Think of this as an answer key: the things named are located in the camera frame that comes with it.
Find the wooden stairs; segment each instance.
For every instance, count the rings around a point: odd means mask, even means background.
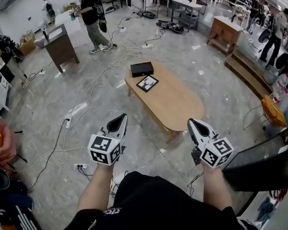
[[[255,66],[240,51],[234,50],[225,59],[224,65],[240,78],[261,100],[272,93],[272,86],[264,80],[264,72]]]

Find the oval table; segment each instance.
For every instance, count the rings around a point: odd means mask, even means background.
[[[154,60],[151,63],[154,68],[152,77],[159,82],[149,92],[144,92],[136,85],[144,77],[133,78],[129,71],[125,78],[128,96],[131,92],[135,94],[149,115],[165,131],[167,143],[170,143],[176,135],[188,129],[189,118],[203,117],[204,105],[196,93],[160,62]]]

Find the person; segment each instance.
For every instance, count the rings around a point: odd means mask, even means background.
[[[87,229],[227,229],[243,230],[232,209],[232,199],[220,168],[204,169],[204,202],[155,176],[127,174],[108,207],[112,166],[98,164],[83,191],[75,217],[65,230]]]
[[[56,23],[56,13],[53,10],[53,5],[48,0],[44,0],[43,3],[43,11],[46,12],[46,15],[50,19],[50,22],[55,24]]]
[[[261,27],[264,26],[265,20],[266,20],[266,18],[267,18],[267,14],[270,13],[270,9],[269,9],[268,3],[267,3],[266,1],[264,2],[263,7],[264,7],[264,14],[263,14],[263,16],[260,18],[260,22],[259,22],[259,25],[260,25]]]
[[[268,52],[272,47],[272,45],[274,45],[274,50],[267,67],[274,66],[274,61],[279,53],[280,45],[283,39],[283,33],[286,29],[287,18],[288,18],[288,9],[284,9],[284,11],[278,12],[274,16],[274,25],[271,37],[267,42],[267,44],[264,46],[263,52],[261,53],[261,56],[259,58],[260,60],[267,62],[266,58]]]
[[[100,50],[99,45],[102,44],[103,52],[108,52],[113,48],[113,44],[107,40],[99,31],[97,7],[94,0],[81,0],[81,10],[75,16],[82,15],[83,22],[87,28],[88,35],[94,44],[94,49],[90,50],[90,54],[97,53]]]
[[[244,33],[247,34],[253,34],[253,25],[255,24],[255,21],[257,19],[258,13],[259,13],[259,1],[258,0],[251,0],[251,13],[248,21],[248,25],[246,27],[246,30],[243,30]]]
[[[19,66],[14,60],[13,51],[17,51],[15,48],[15,43],[10,43],[9,45],[4,41],[4,37],[0,36],[0,59],[9,67],[12,74],[21,80],[21,85],[23,88],[26,88],[29,84],[29,80],[20,70]]]

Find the framed picture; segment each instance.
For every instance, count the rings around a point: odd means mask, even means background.
[[[150,91],[157,83],[159,82],[159,80],[153,78],[152,76],[148,75],[145,78],[143,78],[138,84],[137,86],[145,91],[148,92]]]

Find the white cable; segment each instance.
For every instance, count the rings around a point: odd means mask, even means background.
[[[84,90],[84,91],[80,94],[80,96],[77,98],[77,100],[76,100],[76,102],[75,102],[75,105],[74,105],[73,108],[72,108],[71,116],[72,116],[72,113],[73,113],[73,111],[74,111],[74,109],[75,109],[75,107],[76,107],[76,105],[77,105],[77,102],[78,102],[78,100],[80,99],[80,97],[86,92],[87,88],[88,88],[92,83],[96,82],[96,84],[92,87],[92,90],[91,90],[91,93],[90,93],[89,105],[88,105],[87,110],[80,115],[80,117],[77,119],[77,121],[76,121],[73,125],[71,125],[71,127],[67,130],[67,132],[66,132],[66,134],[65,134],[65,136],[64,136],[63,150],[55,150],[55,151],[54,151],[54,152],[58,152],[58,151],[64,152],[65,158],[66,158],[65,161],[63,161],[63,160],[58,160],[57,163],[58,163],[59,165],[62,165],[62,164],[67,165],[68,168],[69,168],[71,171],[75,171],[75,169],[72,169],[72,168],[67,164],[67,161],[68,161],[67,152],[68,152],[68,151],[75,150],[75,149],[81,149],[81,148],[82,148],[82,149],[85,149],[85,150],[87,151],[89,157],[90,157],[90,154],[89,154],[89,151],[87,150],[87,148],[85,148],[85,147],[66,149],[66,148],[65,148],[65,139],[66,139],[67,133],[76,125],[76,123],[80,120],[80,118],[81,118],[84,114],[86,114],[86,113],[88,112],[88,110],[89,110],[89,108],[90,108],[90,106],[91,106],[92,93],[93,93],[94,88],[95,88],[96,86],[102,87],[102,83],[101,83],[101,82],[98,82],[99,78],[103,75],[103,73],[104,73],[105,71],[107,71],[107,70],[110,70],[110,71],[111,71],[111,70],[113,70],[114,68],[118,68],[119,65],[120,65],[120,63],[124,61],[124,57],[125,57],[125,56],[134,56],[135,60],[141,60],[141,58],[140,58],[140,56],[139,56],[138,54],[143,54],[143,55],[150,55],[150,54],[151,54],[151,53],[145,53],[145,52],[142,50],[142,48],[141,48],[140,45],[138,45],[135,41],[133,41],[133,40],[131,40],[131,39],[128,39],[128,38],[127,38],[126,41],[123,42],[122,46],[126,48],[126,52],[125,52],[119,59],[117,59],[116,61],[114,61],[113,63],[111,63],[108,67],[106,67],[106,68],[99,74],[99,76],[98,76],[96,79],[92,80],[92,81],[86,86],[85,90]],[[138,49],[139,52],[137,52],[137,53],[135,53],[135,54],[128,54],[128,50],[129,50],[129,49]],[[41,158],[43,158],[44,156],[46,156],[46,155],[49,154],[49,153],[51,153],[51,151],[49,151],[49,152],[45,153],[44,155],[42,155],[42,156],[31,166],[31,168],[30,168],[29,170],[31,170],[31,169],[37,164],[37,162],[38,162]],[[91,159],[90,159],[90,163],[87,164],[87,167],[91,166],[91,163],[92,163],[92,161],[91,161]]]

